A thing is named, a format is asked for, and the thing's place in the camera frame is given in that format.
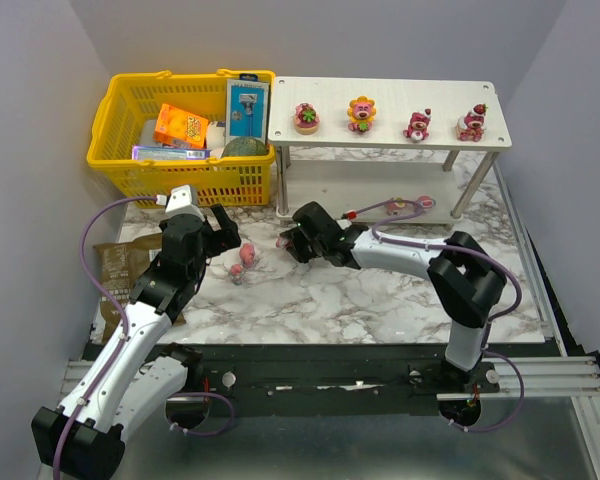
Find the pink bear yellow-hat toy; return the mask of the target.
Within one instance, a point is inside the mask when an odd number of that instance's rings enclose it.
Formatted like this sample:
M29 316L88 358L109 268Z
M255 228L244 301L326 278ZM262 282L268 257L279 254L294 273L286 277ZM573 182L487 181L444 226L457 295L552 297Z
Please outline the pink bear yellow-hat toy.
M409 203L400 197L392 197L387 202L385 209L388 216L401 216L405 214Z

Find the yellow plastic basket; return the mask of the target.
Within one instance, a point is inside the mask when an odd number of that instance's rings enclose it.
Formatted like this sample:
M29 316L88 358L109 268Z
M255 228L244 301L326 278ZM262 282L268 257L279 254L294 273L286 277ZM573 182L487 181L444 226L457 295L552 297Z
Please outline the yellow plastic basket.
M219 69L207 74L125 73L114 76L92 126L88 165L106 176L126 197L168 194L190 185L199 204L211 206L262 206L270 201L272 146L264 156L234 156L199 161L157 161L132 158L144 124L170 104L222 121L226 114L226 88L242 70Z

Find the pink bear white-hat toy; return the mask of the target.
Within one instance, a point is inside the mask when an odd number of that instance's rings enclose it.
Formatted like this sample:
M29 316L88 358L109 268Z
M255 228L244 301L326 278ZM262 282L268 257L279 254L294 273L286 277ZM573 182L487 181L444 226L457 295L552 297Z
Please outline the pink bear white-hat toy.
M429 137L429 124L431 122L431 110L429 108L414 111L408 122L407 128L403 131L403 136L413 143L419 143Z

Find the pink bear sunflower toy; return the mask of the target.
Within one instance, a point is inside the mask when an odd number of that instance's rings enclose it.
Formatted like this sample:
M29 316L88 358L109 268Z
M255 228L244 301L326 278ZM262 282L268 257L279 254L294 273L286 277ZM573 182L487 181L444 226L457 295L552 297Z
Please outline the pink bear sunflower toy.
M348 129L364 134L371 130L376 115L375 101L366 96L359 96L349 102L347 111Z

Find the blue razor package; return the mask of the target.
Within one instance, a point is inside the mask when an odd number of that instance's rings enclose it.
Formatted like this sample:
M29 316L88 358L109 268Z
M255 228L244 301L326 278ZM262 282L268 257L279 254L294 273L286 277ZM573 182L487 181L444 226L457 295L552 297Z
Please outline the blue razor package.
M226 93L226 140L251 137L266 143L269 84L228 79Z

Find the white two-tier shelf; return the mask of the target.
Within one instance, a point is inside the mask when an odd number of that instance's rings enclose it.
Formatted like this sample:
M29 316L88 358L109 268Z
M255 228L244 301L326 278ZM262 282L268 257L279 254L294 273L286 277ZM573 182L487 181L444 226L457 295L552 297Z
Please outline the white two-tier shelf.
M349 102L359 96L375 101L370 131L348 129ZM295 107L314 106L320 118L316 133L302 135L293 126ZM479 142L460 141L458 119L485 103L485 133ZM411 114L429 108L429 137L413 143L403 136ZM498 154L512 145L494 85L486 81L442 81L371 78L280 76L273 86L269 140L277 153L276 213L282 221L310 201L340 216L358 213L358 221L375 223L388 217L383 205L392 197L436 200L417 224L457 223ZM441 163L377 159L293 159L294 148L342 148L349 155L381 150L429 150L446 155Z

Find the green melon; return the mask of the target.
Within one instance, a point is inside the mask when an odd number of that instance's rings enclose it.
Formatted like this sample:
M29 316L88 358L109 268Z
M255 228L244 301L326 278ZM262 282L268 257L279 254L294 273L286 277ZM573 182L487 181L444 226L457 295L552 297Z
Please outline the green melon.
M268 147L254 137L236 137L224 147L222 157L257 157L268 153Z

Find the pink bear cake toy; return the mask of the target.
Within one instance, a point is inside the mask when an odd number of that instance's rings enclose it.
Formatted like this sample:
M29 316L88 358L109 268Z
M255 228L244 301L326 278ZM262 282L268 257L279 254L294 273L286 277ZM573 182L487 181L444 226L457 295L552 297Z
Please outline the pink bear cake toy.
M316 133L320 125L320 118L314 106L310 103L300 103L295 107L293 126L302 135Z

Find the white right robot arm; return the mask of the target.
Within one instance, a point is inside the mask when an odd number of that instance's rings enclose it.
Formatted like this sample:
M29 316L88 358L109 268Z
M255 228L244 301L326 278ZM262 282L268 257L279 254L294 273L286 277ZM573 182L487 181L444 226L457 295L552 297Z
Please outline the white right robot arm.
M418 241L356 223L357 216L349 211L337 220L312 201L294 213L295 226L280 234L277 246L299 263L321 258L335 267L380 269L430 281L451 320L444 362L471 373L483 357L491 311L507 284L504 267L465 232Z

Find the pink bear shell toy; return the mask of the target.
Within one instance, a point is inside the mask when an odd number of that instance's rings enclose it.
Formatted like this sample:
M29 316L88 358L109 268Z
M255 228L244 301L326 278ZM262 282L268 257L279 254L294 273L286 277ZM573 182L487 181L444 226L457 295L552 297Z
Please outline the pink bear shell toy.
M276 240L276 247L279 249L286 249L290 245L290 240L285 237L278 237Z

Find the pink bear strawberry toy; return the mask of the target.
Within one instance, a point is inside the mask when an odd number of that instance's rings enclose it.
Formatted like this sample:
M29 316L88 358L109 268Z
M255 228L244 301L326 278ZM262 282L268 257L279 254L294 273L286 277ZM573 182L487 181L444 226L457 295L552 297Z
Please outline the pink bear strawberry toy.
M485 133L485 117L488 106L476 104L469 112L460 117L455 126L456 137L460 141L479 142Z

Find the brown paper bag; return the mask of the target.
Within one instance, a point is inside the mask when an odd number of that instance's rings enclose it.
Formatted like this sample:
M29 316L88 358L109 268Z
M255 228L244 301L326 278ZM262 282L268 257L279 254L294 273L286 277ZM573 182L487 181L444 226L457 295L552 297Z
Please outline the brown paper bag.
M160 253L161 234L141 236L130 242L99 244L94 250L101 265L100 284L124 308L135 282ZM101 294L99 316L104 321L102 340L106 342L121 318L119 310L104 294Z

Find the pink bear flower-wreath toy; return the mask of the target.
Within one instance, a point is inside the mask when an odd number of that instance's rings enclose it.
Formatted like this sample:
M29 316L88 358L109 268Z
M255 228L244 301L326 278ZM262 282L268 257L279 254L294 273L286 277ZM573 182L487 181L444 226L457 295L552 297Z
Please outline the pink bear flower-wreath toy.
M234 285L240 285L243 282L245 268L241 264L234 264L229 269L229 275Z

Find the white item in basket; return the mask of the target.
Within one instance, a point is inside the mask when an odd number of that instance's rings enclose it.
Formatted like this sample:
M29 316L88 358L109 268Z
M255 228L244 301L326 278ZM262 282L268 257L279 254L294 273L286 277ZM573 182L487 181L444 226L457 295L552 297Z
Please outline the white item in basket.
M205 148L215 150L223 148L226 143L226 124L220 121L210 122L206 130Z

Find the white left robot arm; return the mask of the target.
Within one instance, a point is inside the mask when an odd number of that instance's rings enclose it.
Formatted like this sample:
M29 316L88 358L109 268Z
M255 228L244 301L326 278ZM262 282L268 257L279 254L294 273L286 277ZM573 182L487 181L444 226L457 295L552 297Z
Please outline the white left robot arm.
M130 437L186 383L198 355L159 358L144 378L138 371L158 340L199 292L209 261L241 244L237 224L223 206L211 211L212 228L196 204L170 197L162 248L138 278L121 320L89 371L55 409L42 407L31 427L42 463L56 479L109 479Z

